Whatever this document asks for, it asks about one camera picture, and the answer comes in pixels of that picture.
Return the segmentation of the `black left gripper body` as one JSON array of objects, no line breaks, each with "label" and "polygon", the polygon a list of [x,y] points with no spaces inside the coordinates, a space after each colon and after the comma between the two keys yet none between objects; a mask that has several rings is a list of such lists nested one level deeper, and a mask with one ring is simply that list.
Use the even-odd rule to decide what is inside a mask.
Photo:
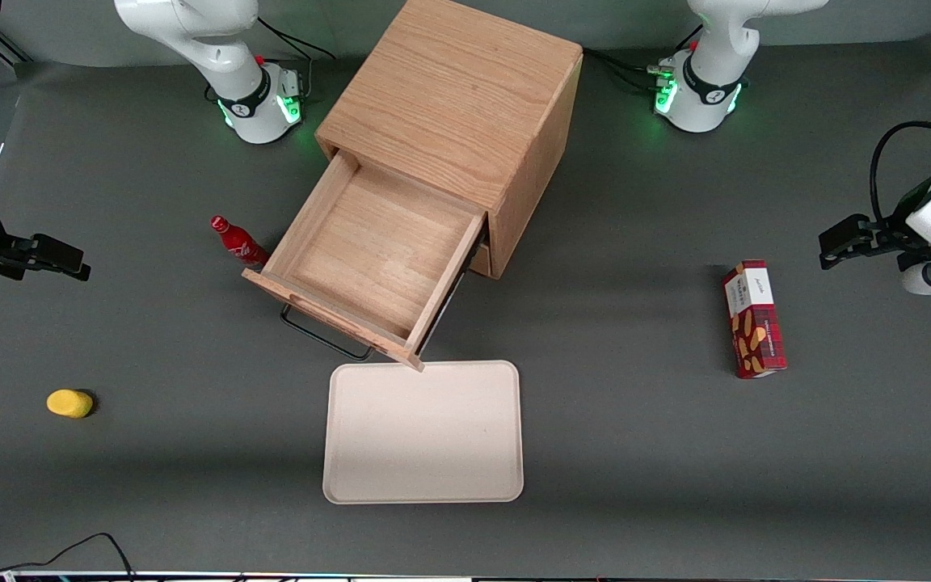
[{"label": "black left gripper body", "polygon": [[910,230],[904,221],[898,220],[892,226],[886,218],[872,221],[870,226],[874,232],[871,257],[895,253],[899,272],[931,262],[931,244]]}]

